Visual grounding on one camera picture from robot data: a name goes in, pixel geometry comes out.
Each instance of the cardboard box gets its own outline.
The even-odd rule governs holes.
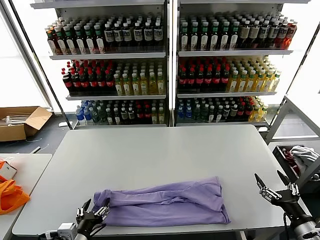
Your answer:
[[[35,135],[51,117],[52,113],[40,106],[2,107],[0,108],[0,119],[9,113],[31,114],[25,124],[13,126],[0,126],[0,142],[25,140]]]

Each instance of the display shelf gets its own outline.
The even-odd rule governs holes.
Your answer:
[[[177,93],[179,99],[188,98],[220,98],[275,95],[277,92],[247,91],[247,92],[212,92],[212,93]]]
[[[293,50],[179,51],[179,57],[289,55]]]
[[[103,6],[163,5],[164,0],[64,0],[31,3],[34,9],[66,9]]]
[[[52,55],[52,60],[85,60],[85,59],[156,59],[164,58],[165,52],[130,52],[130,53],[106,53],[106,54],[76,54],[76,55]]]
[[[166,95],[135,95],[135,96],[70,96],[65,99],[74,100],[139,100],[139,99],[165,99]]]
[[[307,4],[311,0],[180,0],[181,4]]]

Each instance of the storage rack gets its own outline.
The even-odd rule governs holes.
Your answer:
[[[178,0],[174,6],[177,15],[177,33],[175,34],[176,52],[175,54],[175,81],[172,81],[172,98],[175,102],[183,98],[218,98],[218,97],[244,97],[244,96],[265,96],[275,95],[276,92],[215,92],[215,93],[180,93],[178,91],[178,67],[179,58],[181,57],[214,57],[214,56],[267,56],[267,55],[289,55],[293,50],[283,49],[244,49],[244,50],[214,50],[214,51],[180,51],[179,34],[180,34],[180,15],[197,14],[214,14],[216,12],[273,12],[281,11],[283,4],[307,4],[310,0]],[[201,125],[228,125],[239,124],[239,122],[212,122],[212,123],[177,123],[175,121],[177,113],[172,106],[171,114],[174,126],[201,126]],[[241,122],[240,124],[252,124],[258,127],[271,127],[271,122]]]
[[[34,9],[55,9],[57,17],[86,17],[86,16],[111,16],[116,14],[147,14],[149,12],[161,12],[163,16],[163,50],[146,52],[125,52],[125,53],[106,53],[106,54],[77,54],[77,55],[51,55],[52,60],[92,60],[92,59],[164,59],[164,76],[166,76],[166,92],[163,95],[131,95],[131,96],[70,96],[67,100],[139,100],[139,99],[164,99],[166,124],[139,124],[139,125],[94,125],[94,126],[76,126],[74,129],[86,129],[95,127],[166,127],[169,125],[169,14],[168,0],[35,0],[30,4]]]

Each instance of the cable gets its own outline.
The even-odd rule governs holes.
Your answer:
[[[287,214],[284,212],[283,213],[283,222],[284,222],[284,231],[285,231],[285,236],[286,240],[289,240],[289,232],[288,232],[288,226],[287,226]]]

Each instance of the orange bag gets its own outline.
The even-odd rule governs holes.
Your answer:
[[[16,210],[30,199],[29,195],[15,183],[15,180],[0,183],[0,215]]]

